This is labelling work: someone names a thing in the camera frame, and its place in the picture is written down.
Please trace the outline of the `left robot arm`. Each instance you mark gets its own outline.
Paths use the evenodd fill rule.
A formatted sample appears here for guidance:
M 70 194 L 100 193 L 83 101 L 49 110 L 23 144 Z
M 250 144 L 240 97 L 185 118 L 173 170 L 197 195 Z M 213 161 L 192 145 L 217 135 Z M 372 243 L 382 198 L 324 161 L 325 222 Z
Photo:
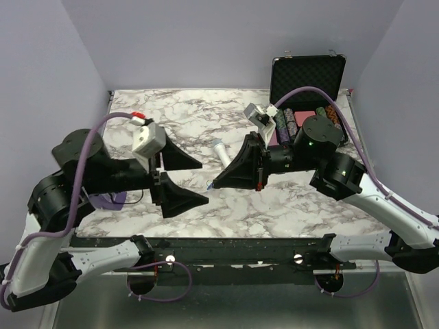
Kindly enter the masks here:
M 81 129 L 53 148 L 60 168 L 34 187 L 21 240 L 13 259 L 1 266 L 4 308 L 18 312 L 51 304 L 91 276 L 129 267 L 143 271 L 154 262 L 154 250 L 141 235 L 97 252 L 64 250 L 83 218 L 95 211 L 92 197 L 148 190 L 165 218 L 208 203 L 169 178 L 170 171 L 202 165 L 166 133 L 135 138 L 134 146 L 131 158 L 115 159 L 97 132 Z

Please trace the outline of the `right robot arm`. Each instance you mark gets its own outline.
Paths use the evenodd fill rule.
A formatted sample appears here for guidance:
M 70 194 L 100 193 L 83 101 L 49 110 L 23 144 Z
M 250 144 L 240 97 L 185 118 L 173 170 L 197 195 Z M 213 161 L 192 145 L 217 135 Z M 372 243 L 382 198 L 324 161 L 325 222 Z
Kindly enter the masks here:
M 293 142 L 267 146 L 251 132 L 234 160 L 213 181 L 213 188 L 261 191 L 271 174 L 313 171 L 310 185 L 317 192 L 355 206 L 389 230 L 381 234 L 326 234 L 316 250 L 323 268 L 350 260 L 384 260 L 412 273 L 438 268 L 438 217 L 428 215 L 396 195 L 375 186 L 366 166 L 337 151 L 343 137 L 327 118 L 305 120 Z

